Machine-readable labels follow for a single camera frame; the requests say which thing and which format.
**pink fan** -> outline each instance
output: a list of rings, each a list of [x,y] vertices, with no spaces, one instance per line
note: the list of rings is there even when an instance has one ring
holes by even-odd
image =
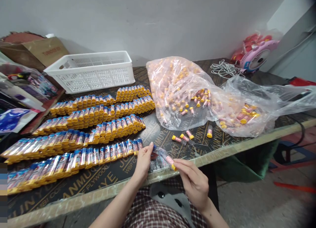
[[[270,52],[279,44],[277,40],[262,41],[258,46],[247,52],[240,60],[242,73],[255,73],[266,62]]]

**white cable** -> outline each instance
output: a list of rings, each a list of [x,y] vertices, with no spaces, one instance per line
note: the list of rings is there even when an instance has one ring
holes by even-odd
[[[227,75],[235,76],[241,74],[241,68],[235,67],[233,64],[229,64],[225,62],[225,60],[221,60],[219,64],[213,63],[211,65],[211,73],[215,75],[219,75],[222,78],[229,79],[230,77],[226,77]]]

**plastic bag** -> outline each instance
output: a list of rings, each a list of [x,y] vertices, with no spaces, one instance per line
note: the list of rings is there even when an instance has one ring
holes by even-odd
[[[188,130],[213,120],[210,111],[194,106],[191,98],[204,88],[223,94],[224,91],[197,64],[181,57],[167,57],[147,62],[146,68],[157,118],[163,127]]]
[[[221,88],[230,97],[224,115],[214,114],[216,123],[231,136],[257,137],[274,128],[281,115],[294,114],[316,108],[316,87],[292,85],[260,86],[238,75]],[[291,101],[301,93],[308,93]]]
[[[157,59],[146,68],[157,118],[169,130],[188,130],[210,120],[231,136],[257,137],[273,129],[281,115],[316,108],[315,86],[260,86],[234,76],[220,88],[198,65],[181,57]],[[307,96],[290,101],[306,90]],[[206,101],[192,100],[195,95]]]
[[[35,116],[36,112],[29,109],[9,109],[0,115],[0,133],[19,132]]]

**white plastic basket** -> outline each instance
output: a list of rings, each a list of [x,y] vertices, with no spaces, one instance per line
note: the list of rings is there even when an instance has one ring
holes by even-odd
[[[135,82],[126,51],[65,55],[44,70],[67,94],[99,90]]]

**cardboard box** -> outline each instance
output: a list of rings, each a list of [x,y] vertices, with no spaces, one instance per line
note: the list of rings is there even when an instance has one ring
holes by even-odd
[[[0,45],[0,51],[21,65],[39,70],[56,87],[61,86],[44,69],[69,52],[57,37],[27,43]]]

